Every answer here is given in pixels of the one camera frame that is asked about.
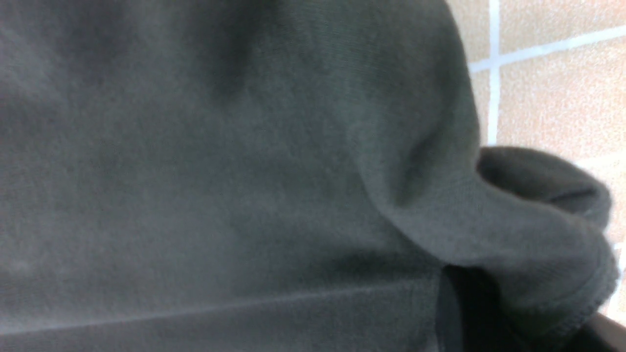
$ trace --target beige tile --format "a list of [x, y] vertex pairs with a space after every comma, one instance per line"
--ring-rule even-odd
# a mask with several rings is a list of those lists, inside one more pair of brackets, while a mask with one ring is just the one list
[[626, 37], [501, 69], [498, 142], [581, 158], [626, 148]]
[[500, 51], [626, 24], [626, 0], [500, 0]]
[[489, 0], [448, 0], [469, 62], [489, 57]]
[[583, 166], [592, 175], [604, 182], [613, 197], [611, 221], [607, 237], [612, 243], [626, 240], [626, 150], [614, 157], [591, 166]]
[[486, 144], [489, 122], [489, 71], [473, 73], [471, 84], [474, 90], [478, 118], [480, 119], [480, 140], [481, 144]]

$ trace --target person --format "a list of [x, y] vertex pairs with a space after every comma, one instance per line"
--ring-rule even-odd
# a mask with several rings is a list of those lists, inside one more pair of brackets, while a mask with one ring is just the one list
[[462, 351], [464, 277], [554, 351], [615, 289], [443, 0], [0, 0], [0, 97], [2, 351]]

